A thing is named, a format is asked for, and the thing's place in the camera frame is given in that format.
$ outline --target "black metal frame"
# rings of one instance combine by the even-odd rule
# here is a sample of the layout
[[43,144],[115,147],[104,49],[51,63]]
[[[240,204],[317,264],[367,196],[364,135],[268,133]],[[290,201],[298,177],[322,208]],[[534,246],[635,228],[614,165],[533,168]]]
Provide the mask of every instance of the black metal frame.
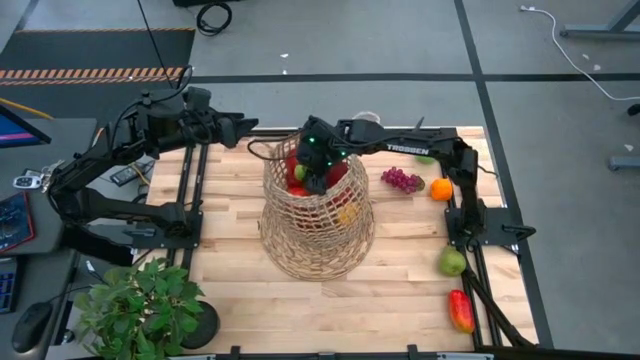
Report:
[[[295,128],[282,128],[282,129],[254,129],[247,136],[261,136],[261,137],[286,137],[291,135],[292,133],[298,131]],[[185,162],[188,158],[190,158],[190,154],[185,154]],[[194,200],[196,199],[196,194],[201,195],[202,192],[202,180],[204,178],[204,170],[206,167],[206,154],[204,155],[204,160],[201,152],[200,162],[198,166],[198,179],[200,182],[196,182],[196,190],[194,191]],[[185,163],[183,166],[183,172],[180,179],[180,187],[178,189],[178,201],[181,199],[181,194],[186,193],[186,184],[189,173],[189,165]],[[505,181],[504,177],[500,178],[501,182]],[[458,208],[455,207],[455,198],[452,198],[448,202],[448,207],[445,210],[446,213],[455,213]],[[519,216],[519,209],[516,213],[516,216],[507,214],[505,215],[504,211],[496,211],[496,212],[487,212],[487,218],[496,214],[500,217],[500,220],[496,221],[506,221],[503,222],[500,228],[500,231],[496,233],[497,236],[504,236],[505,241],[496,242],[494,245],[500,243],[503,244],[518,244],[522,249],[524,248],[526,251],[520,253],[518,255],[518,260],[521,266],[521,271],[523,274],[523,280],[526,277],[531,278],[533,276],[533,280],[535,282],[535,287],[530,288],[529,284],[531,282],[525,281],[525,288],[527,290],[527,295],[529,298],[534,297],[536,299],[540,298],[540,291],[537,287],[537,279],[535,278],[535,273],[527,274],[528,271],[531,270],[529,264],[532,265],[531,253],[528,251],[528,241],[527,238],[535,233],[535,229],[521,225],[521,217]],[[455,220],[455,217],[452,215],[446,216],[446,218],[451,219],[451,221]],[[453,241],[457,239],[456,235],[453,235]],[[397,353],[299,353],[299,354],[241,354],[239,346],[233,346],[230,349],[229,354],[213,354],[215,355],[215,359],[222,360],[239,360],[239,359],[255,359],[255,360],[273,360],[273,359],[288,359],[288,360],[363,360],[363,359],[380,359],[380,360],[400,360],[400,359],[409,359],[409,360],[418,360],[418,359],[442,359],[442,360],[474,360],[474,359],[504,359],[504,360],[529,360],[529,359],[558,359],[558,360],[600,360],[600,359],[608,359],[608,360],[627,360],[627,359],[635,359],[637,358],[634,355],[627,354],[610,354],[610,353],[596,353],[596,352],[586,352],[586,351],[573,351],[573,350],[556,350],[551,348],[545,348],[545,346],[541,344],[534,345],[530,343],[528,340],[520,336],[515,327],[513,327],[504,313],[498,308],[498,306],[493,301],[491,295],[491,286],[489,284],[489,278],[487,274],[486,263],[484,260],[484,255],[482,252],[482,246],[491,246],[489,244],[483,243],[465,243],[465,242],[457,242],[455,243],[455,247],[458,251],[460,251],[465,258],[467,258],[467,250],[470,251],[476,262],[476,268],[478,274],[471,269],[467,269],[461,275],[463,290],[470,297],[474,321],[476,324],[479,324],[478,321],[478,309],[475,304],[475,296],[477,295],[482,303],[485,306],[485,311],[487,312],[487,319],[489,324],[489,332],[491,336],[492,346],[487,346],[483,343],[482,340],[482,332],[479,326],[476,327],[476,330],[471,334],[473,340],[474,351],[473,352],[419,352],[416,345],[408,344],[407,352],[397,352]],[[191,254],[188,255],[189,261],[185,262],[183,259],[182,266],[185,267],[190,266]],[[538,322],[542,320],[542,323],[545,326],[547,325],[547,319],[536,319],[536,314],[534,315],[534,323],[536,325],[536,330],[538,327]],[[503,346],[500,330],[502,330],[507,336],[508,340],[512,343],[513,347]],[[212,354],[203,355],[203,359],[206,359],[207,356]]]
[[[187,196],[187,187],[189,184],[189,176],[191,170],[191,161],[193,160],[193,147],[187,147],[184,153],[184,160],[182,163],[182,172],[180,173],[180,183],[178,184],[178,196],[176,201],[183,205],[187,205],[185,203],[185,198]],[[209,145],[200,145],[200,158],[198,159],[198,169],[196,172],[196,182],[195,187],[193,189],[193,197],[191,200],[191,210],[190,214],[197,216],[202,220],[203,214],[200,211],[200,205],[202,205],[202,190],[204,187],[204,175],[207,169],[207,156],[209,154]],[[194,242],[193,247],[184,248],[184,252],[182,255],[182,263],[181,267],[187,271],[191,270],[191,261],[193,259],[193,249],[197,248],[200,244],[200,229],[201,226],[197,227],[198,239]],[[169,266],[175,263],[176,259],[176,249],[168,249],[167,250],[167,264]]]

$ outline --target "black floor tape line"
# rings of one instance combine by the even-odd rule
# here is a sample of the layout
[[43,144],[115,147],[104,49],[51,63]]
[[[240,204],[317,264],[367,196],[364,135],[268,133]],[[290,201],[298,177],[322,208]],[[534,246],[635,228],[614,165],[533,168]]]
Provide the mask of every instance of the black floor tape line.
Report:
[[[189,62],[195,32],[157,30],[167,67]],[[3,69],[112,69],[159,67],[146,31],[16,32],[0,54]]]
[[[508,208],[511,210],[511,215],[513,216],[514,221],[522,224],[522,214],[520,213],[515,188],[513,186],[511,174],[509,173],[507,157],[502,146],[502,140],[500,138],[500,132],[498,131],[498,124],[493,112],[493,106],[491,105],[487,83],[482,74],[480,58],[478,57],[476,45],[473,41],[469,18],[467,17],[467,12],[462,0],[454,0],[454,4],[458,14],[458,20],[460,21],[460,27],[462,28],[462,37],[469,56],[469,62],[471,63],[471,70],[473,71],[475,78],[476,88],[480,98],[480,105],[482,107],[482,112],[487,126],[489,141],[496,160],[496,168],[500,174],[500,183],[502,184],[504,197]],[[551,330],[549,328],[544,304],[542,303],[542,295],[540,294],[540,287],[536,277],[533,260],[531,258],[531,249],[529,248],[528,241],[522,241],[519,244],[519,251],[520,255],[518,256],[518,260],[522,268],[523,280],[526,285],[529,306],[531,307],[533,320],[536,326],[538,341],[540,346],[543,348],[553,348]]]

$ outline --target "wire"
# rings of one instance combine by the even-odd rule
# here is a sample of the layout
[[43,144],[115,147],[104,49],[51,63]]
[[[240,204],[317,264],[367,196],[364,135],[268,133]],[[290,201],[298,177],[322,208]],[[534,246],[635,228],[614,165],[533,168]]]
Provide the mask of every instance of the wire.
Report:
[[93,287],[93,285],[81,286],[81,287],[79,287],[79,288],[75,288],[75,289],[67,290],[67,291],[65,291],[65,292],[63,292],[63,293],[61,293],[61,294],[58,294],[58,295],[56,295],[56,296],[52,297],[51,299],[47,300],[46,302],[52,302],[53,300],[55,300],[55,299],[57,299],[57,298],[59,298],[59,297],[61,297],[61,296],[65,296],[65,295],[67,295],[67,294],[69,294],[69,293],[72,293],[72,292],[74,292],[74,291],[84,290],[84,289],[89,289],[89,288],[91,288],[91,287]]
[[558,40],[556,39],[556,18],[553,17],[553,15],[551,15],[550,13],[548,13],[547,11],[544,10],[539,10],[536,9],[534,7],[526,7],[524,5],[520,6],[520,11],[528,11],[528,12],[536,12],[536,13],[540,13],[540,14],[545,14],[548,17],[551,18],[551,20],[553,21],[553,26],[551,27],[551,38],[553,39],[553,43],[556,45],[556,47],[560,50],[560,52],[562,53],[562,55],[564,55],[564,58],[567,59],[567,61],[569,62],[569,64],[571,64],[571,66],[576,69],[579,73],[581,73],[582,75],[586,76],[587,79],[591,80],[591,82],[598,88],[600,89],[600,91],[602,91],[602,93],[608,97],[611,100],[614,101],[628,101],[628,100],[640,100],[640,96],[632,96],[632,97],[626,97],[626,98],[617,98],[614,96],[611,96],[611,94],[609,94],[602,86],[600,86],[600,84],[598,84],[598,82],[591,77],[591,75],[587,74],[584,70],[580,69],[569,57],[569,55],[567,55],[567,53],[564,51],[564,49],[562,48],[562,46],[560,46],[560,44],[558,43]]
[[[227,20],[225,20],[222,26],[220,27],[211,26],[209,25],[209,23],[207,23],[203,19],[204,14],[206,14],[207,11],[211,10],[214,7],[220,7],[227,12]],[[198,28],[198,31],[200,32],[200,34],[207,37],[212,37],[220,34],[224,29],[226,29],[229,26],[229,24],[231,24],[232,18],[233,18],[233,12],[231,11],[231,7],[229,5],[223,2],[214,2],[211,4],[205,5],[200,9],[200,11],[198,12],[198,15],[196,15],[196,27]]]
[[298,134],[300,134],[300,130],[289,135],[286,137],[281,137],[281,138],[275,138],[275,139],[253,139],[251,141],[249,141],[249,143],[247,144],[247,150],[249,151],[249,153],[251,153],[251,155],[257,157],[260,160],[265,160],[265,161],[281,161],[281,160],[286,160],[292,157],[295,157],[295,155],[287,155],[287,156],[283,156],[283,157],[266,157],[264,155],[260,155],[257,152],[253,151],[253,149],[251,149],[251,145],[253,145],[254,143],[270,143],[270,142],[282,142],[282,141],[287,141],[289,139],[291,139],[294,136],[297,136]]
[[144,174],[142,173],[142,171],[138,168],[138,166],[136,166],[135,163],[131,163],[129,164],[129,166],[131,166],[131,168],[133,169],[133,171],[135,171],[136,173],[138,173],[138,176],[140,176],[140,180],[142,180],[143,183],[151,186],[151,183],[149,182],[149,180],[147,180],[147,178],[144,176]]
[[158,56],[158,61],[160,61],[160,66],[162,66],[162,70],[164,70],[164,76],[167,78],[169,87],[173,89],[173,83],[171,82],[171,78],[169,77],[169,74],[167,74],[167,68],[166,66],[164,66],[164,61],[162,61],[162,56],[160,56],[160,50],[158,50],[158,44],[156,44],[156,39],[153,37],[153,32],[149,27],[149,22],[147,21],[147,15],[144,13],[144,9],[142,8],[142,3],[140,2],[140,0],[138,0],[138,7],[140,8],[140,13],[142,14],[144,25],[147,27],[147,33],[149,34],[149,37],[151,38],[151,42],[153,43],[153,49],[156,51],[156,55]]
[[142,260],[144,260],[154,249],[149,249],[147,250],[144,254],[140,255],[140,257],[133,262],[133,264],[131,264],[131,267],[135,267],[136,265],[138,265]]
[[93,143],[91,144],[91,146],[96,146],[96,143],[98,142],[98,139],[100,138],[100,135],[102,135],[103,132],[104,132],[104,128],[98,129],[98,132],[96,133],[96,137],[93,138]]
[[118,133],[118,126],[120,125],[120,121],[122,121],[122,119],[124,119],[126,117],[129,117],[131,114],[126,115],[126,116],[125,116],[125,114],[127,112],[129,112],[129,110],[131,110],[133,107],[137,106],[138,104],[140,104],[140,100],[136,100],[136,101],[132,102],[118,116],[118,119],[116,120],[116,123],[113,126],[113,132],[111,133],[111,138],[109,139],[109,150],[113,149],[113,143],[116,141],[116,134]]
[[16,109],[20,109],[20,110],[26,111],[26,112],[31,113],[33,115],[37,115],[37,116],[43,117],[45,119],[53,120],[53,116],[51,116],[51,115],[49,115],[47,113],[44,113],[42,111],[30,108],[30,107],[28,107],[26,105],[18,104],[18,103],[15,103],[13,101],[10,101],[10,100],[4,99],[4,98],[0,98],[0,103],[5,104],[7,106],[14,107]]
[[489,170],[485,169],[484,167],[482,167],[480,165],[478,165],[478,169],[482,170],[483,172],[485,172],[487,174],[492,174],[492,175],[495,175],[495,177],[499,177],[497,172],[489,171]]

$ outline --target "power strip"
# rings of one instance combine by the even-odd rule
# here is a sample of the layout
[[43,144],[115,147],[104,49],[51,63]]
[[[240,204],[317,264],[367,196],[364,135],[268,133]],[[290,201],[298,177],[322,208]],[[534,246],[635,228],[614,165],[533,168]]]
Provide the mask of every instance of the power strip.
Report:
[[118,187],[122,187],[138,177],[140,177],[140,175],[138,175],[133,167],[129,165],[126,168],[118,171],[117,173],[109,176],[109,179],[111,179],[114,184],[118,185]]

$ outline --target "computer monitor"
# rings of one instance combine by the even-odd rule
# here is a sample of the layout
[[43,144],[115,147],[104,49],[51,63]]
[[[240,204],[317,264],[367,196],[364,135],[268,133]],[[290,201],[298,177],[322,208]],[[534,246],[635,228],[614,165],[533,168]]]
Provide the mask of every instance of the computer monitor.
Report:
[[51,138],[0,105],[0,148],[49,144]]

